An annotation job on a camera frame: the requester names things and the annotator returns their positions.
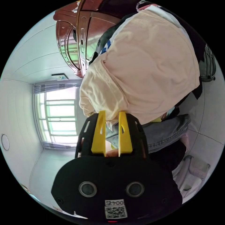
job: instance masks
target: wardrobe door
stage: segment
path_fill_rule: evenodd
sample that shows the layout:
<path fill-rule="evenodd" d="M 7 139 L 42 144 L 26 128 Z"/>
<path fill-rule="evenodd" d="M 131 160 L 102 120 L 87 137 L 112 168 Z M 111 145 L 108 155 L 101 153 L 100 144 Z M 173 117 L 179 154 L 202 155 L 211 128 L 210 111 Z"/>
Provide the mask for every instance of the wardrobe door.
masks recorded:
<path fill-rule="evenodd" d="M 97 42 L 101 35 L 120 19 L 107 14 L 91 11 L 80 11 L 78 19 L 78 48 L 82 75 L 88 68 L 89 60 L 95 52 Z"/>

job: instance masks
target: white tile wall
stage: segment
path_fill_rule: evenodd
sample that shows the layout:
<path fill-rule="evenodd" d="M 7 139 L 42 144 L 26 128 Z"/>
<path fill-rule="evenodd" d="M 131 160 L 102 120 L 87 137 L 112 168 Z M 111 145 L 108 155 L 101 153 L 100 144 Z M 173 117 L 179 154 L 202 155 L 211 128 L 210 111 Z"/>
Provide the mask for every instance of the white tile wall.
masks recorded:
<path fill-rule="evenodd" d="M 203 91 L 197 100 L 193 93 L 190 93 L 187 99 L 180 105 L 180 114 L 188 113 L 191 117 L 189 129 L 198 132 L 201 126 L 205 103 L 204 83 Z"/>
<path fill-rule="evenodd" d="M 224 145 L 221 143 L 198 134 L 195 144 L 190 151 L 190 155 L 196 156 L 211 165 L 209 175 L 211 175 L 222 155 Z"/>
<path fill-rule="evenodd" d="M 43 204 L 52 208 L 58 204 L 51 195 L 52 185 L 57 172 L 67 162 L 74 159 L 75 151 L 44 150 L 39 157 L 30 181 L 30 191 Z"/>
<path fill-rule="evenodd" d="M 43 150 L 33 118 L 33 86 L 15 81 L 0 81 L 0 137 L 5 134 L 10 149 L 4 158 L 15 178 L 29 187 L 29 179 Z"/>
<path fill-rule="evenodd" d="M 3 70 L 2 79 L 34 84 L 48 81 L 55 73 L 65 73 L 69 79 L 80 79 L 59 53 L 53 15 L 46 16 L 22 38 Z"/>
<path fill-rule="evenodd" d="M 225 80 L 216 62 L 216 80 L 205 83 L 205 109 L 199 133 L 225 143 Z"/>

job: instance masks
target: floor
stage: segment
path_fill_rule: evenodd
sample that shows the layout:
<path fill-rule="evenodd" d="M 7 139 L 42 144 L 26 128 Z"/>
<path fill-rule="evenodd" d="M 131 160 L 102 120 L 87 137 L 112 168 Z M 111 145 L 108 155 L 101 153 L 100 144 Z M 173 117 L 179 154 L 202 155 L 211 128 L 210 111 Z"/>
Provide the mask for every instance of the floor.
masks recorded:
<path fill-rule="evenodd" d="M 225 144 L 225 81 L 216 61 L 216 80 L 203 83 L 203 93 L 196 100 L 191 93 L 180 106 L 180 114 L 189 113 L 189 152 L 211 165 L 205 182 L 213 173 Z"/>

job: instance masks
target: round wall fixture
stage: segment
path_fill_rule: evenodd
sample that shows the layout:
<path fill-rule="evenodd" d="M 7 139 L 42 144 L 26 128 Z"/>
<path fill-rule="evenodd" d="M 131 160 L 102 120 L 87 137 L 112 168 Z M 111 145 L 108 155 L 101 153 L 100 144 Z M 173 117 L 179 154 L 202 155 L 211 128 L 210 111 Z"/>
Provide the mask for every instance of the round wall fixture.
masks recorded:
<path fill-rule="evenodd" d="M 2 145 L 6 151 L 9 150 L 9 139 L 5 134 L 2 135 Z"/>

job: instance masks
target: fabric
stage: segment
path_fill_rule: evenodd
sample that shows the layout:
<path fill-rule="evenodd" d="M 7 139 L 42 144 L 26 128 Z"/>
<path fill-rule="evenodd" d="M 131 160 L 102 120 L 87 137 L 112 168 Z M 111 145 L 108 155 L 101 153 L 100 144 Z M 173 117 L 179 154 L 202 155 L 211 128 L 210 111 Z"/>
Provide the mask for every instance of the fabric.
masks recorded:
<path fill-rule="evenodd" d="M 97 56 L 100 54 L 101 50 L 107 44 L 108 40 L 112 37 L 112 35 L 114 34 L 114 32 L 124 23 L 124 21 L 127 18 L 129 18 L 129 17 L 131 17 L 131 16 L 133 16 L 135 14 L 136 13 L 132 13 L 132 14 L 129 14 L 129 15 L 124 16 L 118 24 L 116 24 L 115 26 L 112 26 L 112 27 L 108 28 L 107 31 L 103 33 L 103 35 L 98 40 L 98 44 L 96 46 L 96 50 L 94 52 L 94 55 L 93 55 L 92 60 L 89 62 L 89 65 L 97 58 Z"/>
<path fill-rule="evenodd" d="M 175 26 L 177 26 L 180 31 L 188 38 L 188 40 L 191 43 L 191 40 L 186 32 L 186 30 L 180 25 L 179 21 L 170 13 L 163 11 L 162 9 L 160 9 L 159 7 L 155 6 L 155 4 L 152 4 L 150 6 L 146 6 L 146 8 L 144 8 L 145 10 L 149 10 L 151 12 L 156 13 L 157 15 L 159 15 L 160 17 L 168 20 L 169 22 L 171 22 L 172 24 L 174 24 Z M 130 20 L 133 19 L 135 15 L 129 17 L 128 19 L 126 19 L 119 27 L 118 29 L 114 32 L 114 34 L 112 35 L 112 37 L 108 40 L 108 42 L 106 43 L 105 47 L 102 49 L 100 54 L 105 53 L 111 46 L 111 43 L 113 42 L 115 36 L 129 23 Z"/>
<path fill-rule="evenodd" d="M 61 144 L 61 143 L 55 143 L 55 142 L 48 142 L 48 141 L 42 141 L 42 145 L 44 149 L 54 149 L 54 150 L 75 150 L 74 146 Z"/>
<path fill-rule="evenodd" d="M 34 84 L 34 94 L 58 91 L 71 87 L 80 87 L 82 80 L 47 81 Z"/>
<path fill-rule="evenodd" d="M 183 160 L 186 146 L 180 141 L 172 143 L 160 151 L 150 154 L 150 159 L 157 162 L 162 168 L 173 171 Z"/>
<path fill-rule="evenodd" d="M 79 105 L 86 116 L 106 111 L 110 129 L 120 111 L 146 124 L 198 86 L 199 67 L 191 43 L 174 24 L 142 10 L 87 69 Z"/>
<path fill-rule="evenodd" d="M 186 152 L 189 150 L 189 139 L 188 139 L 188 134 L 184 134 L 181 138 L 180 141 L 186 146 Z"/>
<path fill-rule="evenodd" d="M 147 126 L 143 126 L 149 153 L 159 151 L 179 140 L 186 133 L 190 122 L 190 116 L 185 114 L 161 123 L 149 123 Z M 113 126 L 113 131 L 106 126 L 105 138 L 114 148 L 119 148 L 118 124 Z"/>

